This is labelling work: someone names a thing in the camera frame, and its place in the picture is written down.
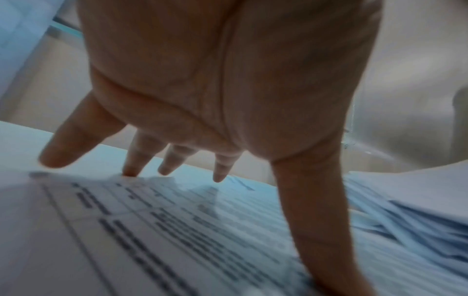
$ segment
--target hand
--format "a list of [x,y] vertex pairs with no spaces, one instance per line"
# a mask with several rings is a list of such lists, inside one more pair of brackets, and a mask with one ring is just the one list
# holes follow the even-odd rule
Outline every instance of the hand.
[[40,156],[66,166],[127,124],[123,173],[169,143],[167,175],[199,149],[222,181],[248,150],[267,159],[316,279],[355,274],[340,140],[380,0],[79,0],[92,91]]

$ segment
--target finger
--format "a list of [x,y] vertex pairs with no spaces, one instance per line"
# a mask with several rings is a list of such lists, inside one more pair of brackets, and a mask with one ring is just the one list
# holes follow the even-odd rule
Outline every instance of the finger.
[[39,162],[51,168],[69,165],[125,125],[89,93],[57,129],[41,152]]
[[167,143],[161,142],[153,136],[137,131],[133,137],[127,158],[123,166],[124,176],[136,177],[150,162],[156,153],[166,148]]
[[171,145],[164,156],[162,164],[158,168],[158,172],[164,176],[172,173],[176,168],[181,166],[189,156],[197,152],[197,149]]
[[229,174],[229,171],[239,159],[241,154],[236,156],[224,156],[216,154],[216,163],[214,164],[213,181],[221,182]]

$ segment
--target paper sheet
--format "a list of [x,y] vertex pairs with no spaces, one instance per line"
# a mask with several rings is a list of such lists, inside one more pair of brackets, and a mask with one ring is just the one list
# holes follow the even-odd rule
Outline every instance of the paper sheet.
[[[9,176],[0,183],[0,295],[319,295],[271,186]],[[354,235],[380,295],[468,291],[394,242]]]

